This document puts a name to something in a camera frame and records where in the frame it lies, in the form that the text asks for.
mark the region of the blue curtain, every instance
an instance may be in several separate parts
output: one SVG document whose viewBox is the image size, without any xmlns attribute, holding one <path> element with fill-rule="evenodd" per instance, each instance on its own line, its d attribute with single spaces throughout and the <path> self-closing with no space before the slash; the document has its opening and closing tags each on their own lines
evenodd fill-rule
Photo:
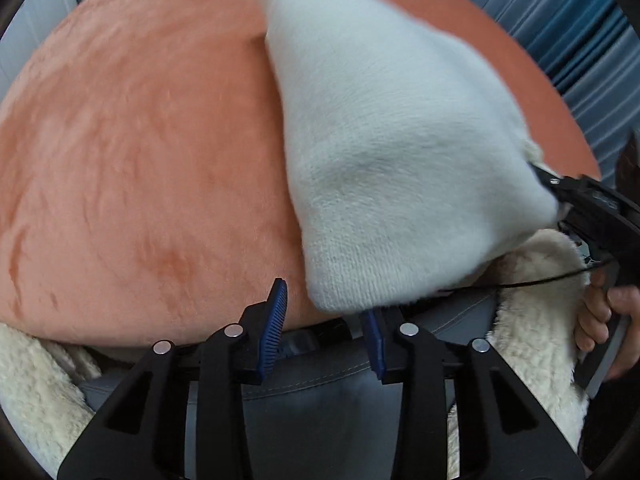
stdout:
<svg viewBox="0 0 640 480">
<path fill-rule="evenodd" d="M 640 40 L 614 0 L 472 0 L 562 95 L 613 186 L 618 154 L 640 125 Z"/>
</svg>

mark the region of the person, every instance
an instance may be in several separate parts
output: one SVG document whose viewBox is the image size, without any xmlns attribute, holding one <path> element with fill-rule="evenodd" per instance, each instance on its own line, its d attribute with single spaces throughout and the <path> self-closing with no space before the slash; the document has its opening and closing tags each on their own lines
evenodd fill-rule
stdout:
<svg viewBox="0 0 640 480">
<path fill-rule="evenodd" d="M 630 370 L 640 358 L 640 289 L 636 286 L 621 286 L 603 290 L 607 275 L 603 269 L 591 275 L 584 301 L 578 310 L 575 327 L 575 342 L 580 350 L 590 352 L 596 343 L 604 343 L 609 338 L 607 321 L 613 312 L 629 314 L 632 322 L 609 369 L 607 379 L 616 379 Z"/>
</svg>

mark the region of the black cable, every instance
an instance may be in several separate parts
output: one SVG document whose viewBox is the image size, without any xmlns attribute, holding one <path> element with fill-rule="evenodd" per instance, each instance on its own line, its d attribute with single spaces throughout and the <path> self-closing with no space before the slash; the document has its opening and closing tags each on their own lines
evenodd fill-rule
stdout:
<svg viewBox="0 0 640 480">
<path fill-rule="evenodd" d="M 520 288 L 521 286 L 545 285 L 545 283 L 559 282 L 560 280 L 566 280 L 567 278 L 572 278 L 574 276 L 578 276 L 585 272 L 591 272 L 594 269 L 600 269 L 602 267 L 606 267 L 610 263 L 613 263 L 615 261 L 616 261 L 615 258 L 607 258 L 606 260 L 602 260 L 601 262 L 594 263 L 583 269 L 572 270 L 571 272 L 560 274 L 559 276 L 552 276 L 551 278 L 544 278 L 543 280 L 533 280 L 532 282 L 502 283 L 502 284 L 492 283 L 489 285 L 469 285 L 469 286 L 460 286 L 458 288 L 445 288 L 440 292 L 458 292 L 460 290 L 501 290 L 503 288 Z"/>
</svg>

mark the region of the gray chair seat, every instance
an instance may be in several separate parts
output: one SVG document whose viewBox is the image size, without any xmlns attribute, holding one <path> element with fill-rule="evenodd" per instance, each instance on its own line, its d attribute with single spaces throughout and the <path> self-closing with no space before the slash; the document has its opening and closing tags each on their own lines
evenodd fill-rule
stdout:
<svg viewBox="0 0 640 480">
<path fill-rule="evenodd" d="M 494 293 L 460 292 L 413 320 L 439 339 L 466 344 L 491 328 Z M 97 410 L 126 370 L 81 384 Z M 186 476 L 195 479 L 197 383 L 187 412 Z M 246 434 L 255 480 L 388 480 L 396 448 L 402 386 L 383 386 L 362 338 L 285 358 L 262 386 L 243 388 Z M 447 402 L 454 392 L 447 384 Z"/>
</svg>

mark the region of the orange surface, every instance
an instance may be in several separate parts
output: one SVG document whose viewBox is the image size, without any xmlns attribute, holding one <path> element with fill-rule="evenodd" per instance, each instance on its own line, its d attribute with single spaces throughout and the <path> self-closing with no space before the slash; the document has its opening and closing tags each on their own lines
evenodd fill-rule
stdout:
<svg viewBox="0 0 640 480">
<path fill-rule="evenodd" d="M 560 97 L 466 0 L 391 0 L 472 43 L 547 163 L 598 175 Z M 205 338 L 289 282 L 306 296 L 256 0 L 87 0 L 0 106 L 0 320 L 81 344 Z"/>
</svg>

